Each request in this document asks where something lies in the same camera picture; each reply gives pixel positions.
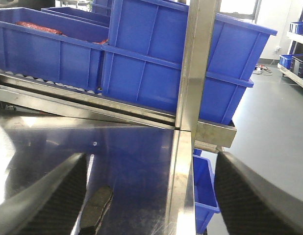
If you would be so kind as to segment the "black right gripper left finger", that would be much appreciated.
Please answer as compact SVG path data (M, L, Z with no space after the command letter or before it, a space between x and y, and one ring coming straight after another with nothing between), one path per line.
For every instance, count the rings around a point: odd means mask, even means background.
M87 157L75 153L0 205L0 235L69 235L81 210Z

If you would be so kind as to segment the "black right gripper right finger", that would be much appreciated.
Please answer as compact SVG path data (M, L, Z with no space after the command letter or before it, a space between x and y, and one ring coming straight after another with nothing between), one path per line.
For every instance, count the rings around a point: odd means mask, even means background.
M230 235L303 235L303 201L229 152L217 154L214 189Z

